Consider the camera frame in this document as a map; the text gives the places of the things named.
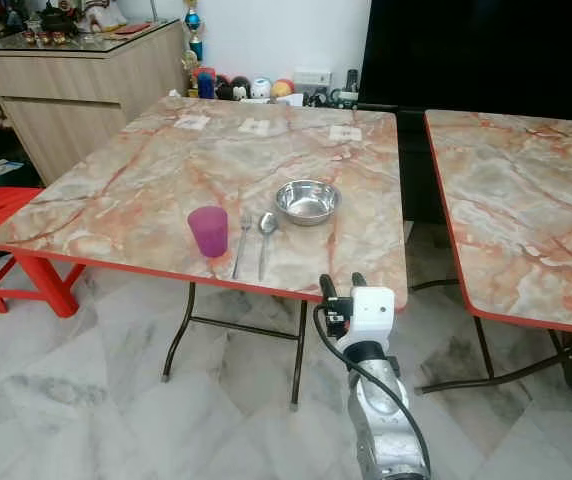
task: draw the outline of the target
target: white wall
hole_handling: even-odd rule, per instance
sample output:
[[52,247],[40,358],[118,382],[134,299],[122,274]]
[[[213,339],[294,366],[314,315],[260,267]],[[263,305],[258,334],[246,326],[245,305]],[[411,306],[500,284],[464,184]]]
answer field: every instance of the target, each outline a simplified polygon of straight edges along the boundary
[[[149,0],[118,0],[127,18],[151,16]],[[163,18],[183,18],[182,0],[156,0]],[[361,73],[370,0],[200,0],[204,62],[231,77],[292,77],[296,67],[329,68],[333,87]]]

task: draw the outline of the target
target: metal table leg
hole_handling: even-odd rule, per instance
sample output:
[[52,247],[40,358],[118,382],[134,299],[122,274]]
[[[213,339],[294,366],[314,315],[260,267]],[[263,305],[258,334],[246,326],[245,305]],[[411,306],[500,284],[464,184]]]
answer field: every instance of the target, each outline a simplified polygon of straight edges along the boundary
[[308,302],[302,300],[299,309],[299,333],[297,335],[297,356],[295,357],[295,373],[293,373],[293,394],[290,399],[291,410],[297,410],[299,402],[299,379],[302,373],[302,359],[304,358],[304,336],[306,334],[306,314]]
[[251,325],[244,325],[239,323],[225,322],[222,320],[215,320],[212,318],[205,318],[193,315],[193,308],[195,306],[195,283],[191,282],[188,290],[188,303],[186,304],[186,311],[184,312],[184,318],[179,326],[179,330],[173,338],[172,343],[168,349],[168,354],[166,355],[166,363],[164,364],[164,370],[162,372],[162,382],[166,383],[170,379],[170,369],[173,364],[173,357],[175,352],[179,347],[179,342],[186,333],[188,324],[193,322],[204,323],[206,325],[212,325],[215,327],[230,328],[233,330],[240,330],[248,333],[256,333],[259,335],[267,335],[269,337],[282,338],[285,340],[294,340],[297,342],[297,356],[295,358],[295,372],[293,374],[293,391],[291,395],[291,409],[297,409],[297,403],[299,401],[299,383],[301,378],[302,370],[302,359],[304,357],[304,338],[306,333],[306,316],[308,311],[308,303],[302,300],[300,313],[299,313],[299,328],[298,334],[294,335],[292,333],[280,332],[277,330],[268,330],[266,328],[253,327]]
[[545,358],[544,360],[540,360],[539,362],[535,362],[532,365],[521,368],[519,370],[515,370],[514,372],[500,376],[495,376],[482,324],[478,317],[474,318],[475,318],[475,326],[477,328],[477,335],[479,338],[479,344],[482,350],[482,355],[484,357],[486,371],[488,373],[488,378],[480,378],[474,380],[457,380],[451,382],[438,383],[434,385],[426,385],[423,387],[417,387],[415,388],[415,392],[417,394],[421,395],[425,393],[439,392],[455,388],[490,387],[494,385],[501,385],[503,383],[519,380],[520,378],[523,378],[527,375],[531,375],[539,370],[543,370],[544,368],[548,368],[557,364],[562,365],[562,368],[564,369],[564,378],[566,380],[566,383],[572,390],[572,342],[569,342],[565,345],[562,344],[559,341],[557,334],[553,330],[549,330],[549,334],[551,336],[551,339],[553,340],[555,349],[557,350],[556,355]]
[[412,292],[417,292],[418,290],[423,290],[425,288],[439,287],[446,285],[459,285],[459,280],[456,278],[445,278],[443,280],[431,280],[430,282],[418,283],[417,285],[412,285],[410,290]]
[[564,335],[562,334],[562,341],[560,341],[557,333],[553,330],[549,330],[548,333],[550,334],[550,338],[555,346],[555,350],[557,353],[564,357],[561,362],[562,370],[564,371],[564,380],[566,381],[566,385],[568,388],[572,390],[572,354],[569,354],[564,346],[563,339]]
[[188,287],[188,303],[186,304],[186,311],[184,312],[184,319],[182,320],[179,330],[173,338],[173,342],[170,344],[168,349],[168,354],[166,355],[166,363],[164,364],[164,371],[162,372],[162,382],[167,383],[170,378],[170,367],[173,365],[173,357],[175,356],[175,351],[179,346],[179,341],[186,333],[188,328],[188,323],[190,322],[190,317],[193,315],[193,307],[195,306],[195,282],[190,282]]

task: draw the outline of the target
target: cabinet drawer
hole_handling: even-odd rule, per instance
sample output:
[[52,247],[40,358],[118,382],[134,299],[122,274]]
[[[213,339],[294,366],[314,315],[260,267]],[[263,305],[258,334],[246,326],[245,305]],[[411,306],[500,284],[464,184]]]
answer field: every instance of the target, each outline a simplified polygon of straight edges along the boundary
[[1,57],[0,96],[117,103],[110,61]]

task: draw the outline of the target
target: stainless steel bowl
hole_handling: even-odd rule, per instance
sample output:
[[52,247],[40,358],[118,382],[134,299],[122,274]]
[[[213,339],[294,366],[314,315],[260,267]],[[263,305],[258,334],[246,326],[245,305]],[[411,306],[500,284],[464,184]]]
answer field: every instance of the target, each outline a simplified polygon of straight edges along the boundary
[[311,226],[328,220],[341,198],[339,190],[327,183],[295,180],[277,190],[275,203],[291,222]]

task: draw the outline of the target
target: glass countertop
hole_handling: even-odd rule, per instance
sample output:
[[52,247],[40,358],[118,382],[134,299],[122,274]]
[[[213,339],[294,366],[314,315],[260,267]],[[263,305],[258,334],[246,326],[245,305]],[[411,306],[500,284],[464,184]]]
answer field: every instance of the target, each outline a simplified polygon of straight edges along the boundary
[[[134,34],[118,35],[116,33],[104,32],[104,33],[80,33],[72,38],[68,38],[68,41],[63,45],[54,45],[51,43],[49,45],[43,45],[39,40],[34,45],[29,45],[24,40],[21,33],[16,33],[9,35],[8,37],[0,38],[0,50],[15,50],[15,51],[41,51],[41,52],[95,52],[95,53],[106,53],[116,48],[126,45],[131,40],[143,37],[152,33],[160,28],[170,25],[171,23],[177,22],[177,19],[173,20],[160,20],[157,23],[152,23],[150,27],[145,28]],[[144,23],[142,22],[129,22],[129,25]]]

